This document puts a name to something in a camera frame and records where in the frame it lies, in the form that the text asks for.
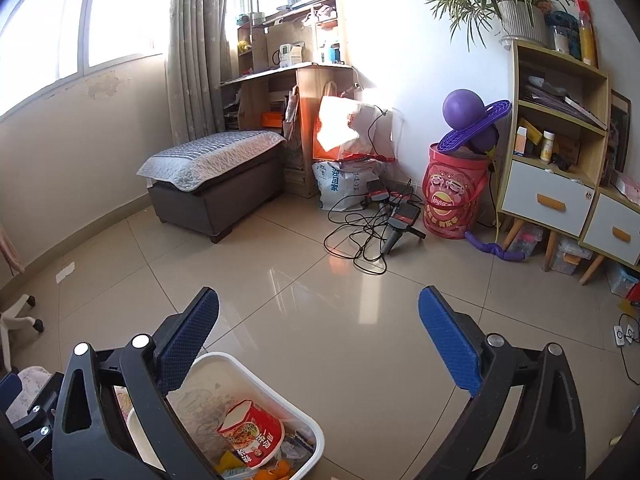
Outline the purple hopper ball toy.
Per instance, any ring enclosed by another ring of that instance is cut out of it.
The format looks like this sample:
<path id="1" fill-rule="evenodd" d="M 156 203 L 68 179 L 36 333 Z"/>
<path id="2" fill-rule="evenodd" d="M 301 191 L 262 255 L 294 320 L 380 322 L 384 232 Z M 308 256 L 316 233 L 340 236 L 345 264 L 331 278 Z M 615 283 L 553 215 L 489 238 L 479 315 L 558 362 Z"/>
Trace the purple hopper ball toy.
<path id="1" fill-rule="evenodd" d="M 449 154 L 467 148 L 477 155 L 491 155 L 498 145 L 497 122 L 511 113 L 509 100 L 485 104 L 478 94 L 469 89 L 451 91 L 442 102 L 442 117 L 450 127 L 438 150 Z"/>

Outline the grey office chair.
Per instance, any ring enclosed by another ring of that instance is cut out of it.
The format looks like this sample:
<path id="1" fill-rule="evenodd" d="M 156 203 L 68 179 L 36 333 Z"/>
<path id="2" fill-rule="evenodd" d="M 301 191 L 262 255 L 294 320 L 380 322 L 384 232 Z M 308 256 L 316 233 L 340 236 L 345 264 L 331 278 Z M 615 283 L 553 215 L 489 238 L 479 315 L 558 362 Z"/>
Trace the grey office chair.
<path id="1" fill-rule="evenodd" d="M 1 228 L 1 255 L 11 271 L 18 274 L 25 273 L 20 256 L 4 228 Z M 2 366 L 7 373 L 14 371 L 11 361 L 10 333 L 14 330 L 24 330 L 24 328 L 32 328 L 38 334 L 42 334 L 44 331 L 44 325 L 40 318 L 32 318 L 28 315 L 21 316 L 21 310 L 25 306 L 35 307 L 35 305 L 36 298 L 34 296 L 22 295 L 15 304 L 1 313 Z"/>

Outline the red cylindrical bucket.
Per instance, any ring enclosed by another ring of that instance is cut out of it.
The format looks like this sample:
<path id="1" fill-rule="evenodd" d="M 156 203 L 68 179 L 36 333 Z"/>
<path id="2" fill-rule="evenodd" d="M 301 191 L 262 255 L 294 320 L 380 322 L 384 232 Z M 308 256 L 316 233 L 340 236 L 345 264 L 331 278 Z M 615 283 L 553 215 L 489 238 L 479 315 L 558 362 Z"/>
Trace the red cylindrical bucket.
<path id="1" fill-rule="evenodd" d="M 474 226 L 480 196 L 489 182 L 487 156 L 462 151 L 443 153 L 434 143 L 422 181 L 423 224 L 427 231 L 461 240 Z"/>

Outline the white power strip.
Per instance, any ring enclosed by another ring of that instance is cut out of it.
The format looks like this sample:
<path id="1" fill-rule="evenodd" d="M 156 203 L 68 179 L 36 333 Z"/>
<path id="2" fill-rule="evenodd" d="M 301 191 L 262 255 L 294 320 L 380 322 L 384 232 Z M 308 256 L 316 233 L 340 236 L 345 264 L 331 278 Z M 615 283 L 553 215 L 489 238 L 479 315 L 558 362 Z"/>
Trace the white power strip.
<path id="1" fill-rule="evenodd" d="M 630 324 L 626 326 L 615 325 L 613 335 L 618 348 L 623 348 L 626 344 L 633 344 L 636 341 L 636 332 Z"/>

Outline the wooden shelf cabinet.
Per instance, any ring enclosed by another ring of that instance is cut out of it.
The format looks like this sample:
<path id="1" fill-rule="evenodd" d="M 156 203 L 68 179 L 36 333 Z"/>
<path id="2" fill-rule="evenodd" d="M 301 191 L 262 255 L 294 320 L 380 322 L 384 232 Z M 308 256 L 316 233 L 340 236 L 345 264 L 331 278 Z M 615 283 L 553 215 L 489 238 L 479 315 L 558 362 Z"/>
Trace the wooden shelf cabinet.
<path id="1" fill-rule="evenodd" d="M 498 211 L 513 219 L 502 247 L 527 223 L 579 240 L 596 204 L 608 145 L 610 78 L 576 58 L 524 40 L 511 48 L 511 129 Z"/>

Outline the red instant noodle cup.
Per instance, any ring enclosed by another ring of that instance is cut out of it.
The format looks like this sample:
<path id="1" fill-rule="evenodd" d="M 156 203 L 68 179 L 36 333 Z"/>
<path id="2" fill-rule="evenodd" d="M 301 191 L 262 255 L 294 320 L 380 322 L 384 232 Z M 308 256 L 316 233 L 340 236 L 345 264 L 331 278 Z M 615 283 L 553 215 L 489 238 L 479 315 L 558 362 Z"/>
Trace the red instant noodle cup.
<path id="1" fill-rule="evenodd" d="M 250 469 L 271 460 L 285 436 L 283 422 L 250 399 L 229 408 L 217 432 Z"/>

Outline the dark storage ottoman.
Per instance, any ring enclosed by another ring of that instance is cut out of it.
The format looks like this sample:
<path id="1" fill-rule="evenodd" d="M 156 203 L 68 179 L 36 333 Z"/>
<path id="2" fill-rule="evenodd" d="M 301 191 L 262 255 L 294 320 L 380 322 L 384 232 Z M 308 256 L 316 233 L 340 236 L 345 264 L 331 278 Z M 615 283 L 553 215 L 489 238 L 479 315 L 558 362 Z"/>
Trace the dark storage ottoman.
<path id="1" fill-rule="evenodd" d="M 284 191 L 284 144 L 269 130 L 213 133 L 152 155 L 137 175 L 160 222 L 217 243 Z"/>

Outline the beige curtain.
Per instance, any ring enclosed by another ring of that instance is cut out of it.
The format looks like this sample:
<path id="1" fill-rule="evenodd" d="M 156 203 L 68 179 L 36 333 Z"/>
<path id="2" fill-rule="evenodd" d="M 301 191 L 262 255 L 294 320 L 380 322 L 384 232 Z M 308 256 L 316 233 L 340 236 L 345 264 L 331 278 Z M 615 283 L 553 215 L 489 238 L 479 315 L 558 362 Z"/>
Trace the beige curtain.
<path id="1" fill-rule="evenodd" d="M 227 0 L 170 0 L 166 82 L 176 145 L 224 130 L 220 84 L 230 74 Z"/>

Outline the low wooden drawer cabinet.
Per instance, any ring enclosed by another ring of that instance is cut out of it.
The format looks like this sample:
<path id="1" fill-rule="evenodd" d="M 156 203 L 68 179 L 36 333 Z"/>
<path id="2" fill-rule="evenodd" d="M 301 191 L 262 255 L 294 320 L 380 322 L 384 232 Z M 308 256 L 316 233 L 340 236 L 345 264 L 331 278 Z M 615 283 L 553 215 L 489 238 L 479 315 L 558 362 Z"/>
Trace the low wooden drawer cabinet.
<path id="1" fill-rule="evenodd" d="M 579 237 L 579 244 L 594 253 L 579 284 L 587 284 L 606 259 L 638 272 L 639 230 L 639 206 L 614 186 L 599 186 Z"/>

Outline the orange white shopping bag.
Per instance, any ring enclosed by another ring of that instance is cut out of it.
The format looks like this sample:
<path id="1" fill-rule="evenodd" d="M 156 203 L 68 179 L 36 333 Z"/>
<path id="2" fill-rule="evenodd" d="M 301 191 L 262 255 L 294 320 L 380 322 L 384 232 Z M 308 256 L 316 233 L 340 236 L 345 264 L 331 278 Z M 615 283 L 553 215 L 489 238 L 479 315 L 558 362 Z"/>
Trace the orange white shopping bag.
<path id="1" fill-rule="evenodd" d="M 316 162 L 397 159 L 398 111 L 355 100 L 352 95 L 358 90 L 360 85 L 353 84 L 339 92 L 333 80 L 324 85 L 312 137 L 312 159 Z"/>

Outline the wooden desk with shelves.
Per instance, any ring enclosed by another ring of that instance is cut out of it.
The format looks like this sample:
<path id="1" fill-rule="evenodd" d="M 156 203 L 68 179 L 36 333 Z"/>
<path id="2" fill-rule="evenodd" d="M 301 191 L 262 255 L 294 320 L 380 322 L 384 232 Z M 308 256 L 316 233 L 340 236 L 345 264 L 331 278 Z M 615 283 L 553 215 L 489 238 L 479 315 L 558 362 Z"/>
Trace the wooden desk with shelves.
<path id="1" fill-rule="evenodd" d="M 281 130 L 277 112 L 296 107 L 284 166 L 285 188 L 305 198 L 318 193 L 314 126 L 325 94 L 353 94 L 344 0 L 311 0 L 262 18 L 239 18 L 231 50 L 233 78 L 221 84 L 228 130 Z"/>

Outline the white trash bin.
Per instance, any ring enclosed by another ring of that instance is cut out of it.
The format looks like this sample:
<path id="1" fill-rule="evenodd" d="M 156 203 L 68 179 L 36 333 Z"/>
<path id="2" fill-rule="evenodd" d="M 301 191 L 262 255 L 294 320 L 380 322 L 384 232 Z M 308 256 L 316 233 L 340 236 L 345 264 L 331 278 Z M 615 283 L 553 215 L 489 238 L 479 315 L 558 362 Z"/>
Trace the white trash bin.
<path id="1" fill-rule="evenodd" d="M 285 460 L 289 479 L 301 479 L 320 460 L 324 435 L 307 414 L 269 387 L 234 356 L 224 352 L 206 353 L 191 366 L 182 385 L 168 393 L 168 403 L 186 428 L 191 440 L 223 479 L 253 479 L 257 469 L 238 466 L 238 453 L 218 432 L 228 411 L 243 401 L 252 401 L 283 424 L 283 438 L 265 469 L 275 470 Z"/>

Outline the white plastic sack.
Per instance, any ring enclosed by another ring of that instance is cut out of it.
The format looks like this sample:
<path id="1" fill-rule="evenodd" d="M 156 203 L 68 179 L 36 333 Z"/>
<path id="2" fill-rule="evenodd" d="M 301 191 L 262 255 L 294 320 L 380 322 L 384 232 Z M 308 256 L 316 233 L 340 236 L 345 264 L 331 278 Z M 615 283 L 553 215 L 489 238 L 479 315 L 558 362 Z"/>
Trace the white plastic sack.
<path id="1" fill-rule="evenodd" d="M 351 162 L 314 162 L 311 166 L 325 211 L 356 208 L 366 197 L 367 183 L 378 180 L 384 162 L 375 159 Z"/>

